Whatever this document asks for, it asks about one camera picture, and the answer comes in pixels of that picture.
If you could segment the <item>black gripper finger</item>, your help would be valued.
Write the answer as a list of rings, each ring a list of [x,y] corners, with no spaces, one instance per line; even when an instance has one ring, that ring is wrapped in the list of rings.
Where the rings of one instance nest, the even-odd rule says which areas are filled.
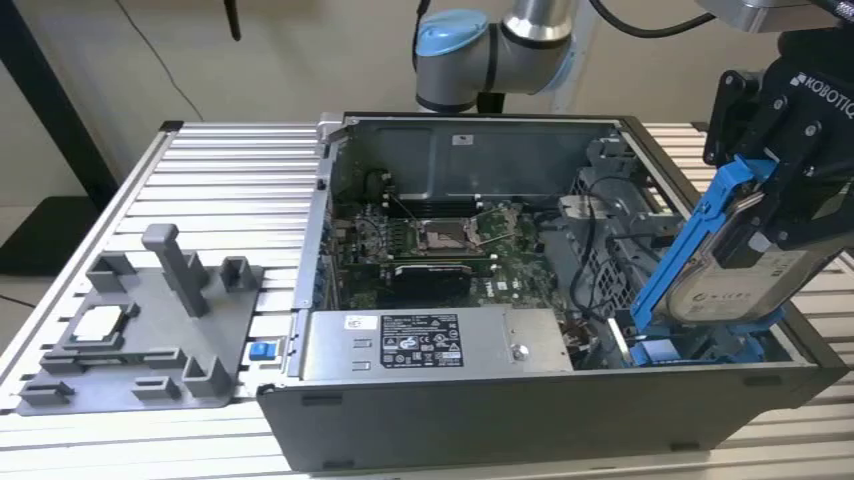
[[[744,200],[752,194],[762,198],[734,213],[723,228],[712,254],[720,267],[742,269],[754,266],[762,256],[750,245],[754,235],[770,224],[779,201],[775,175],[778,161],[767,153],[774,136],[791,113],[792,88],[783,80],[755,73],[730,70],[722,74],[704,145],[704,162],[730,176],[742,168],[752,174],[734,188],[731,199]]]
[[[853,154],[767,153],[776,161],[766,181],[771,204],[766,234],[782,250],[853,245]]]

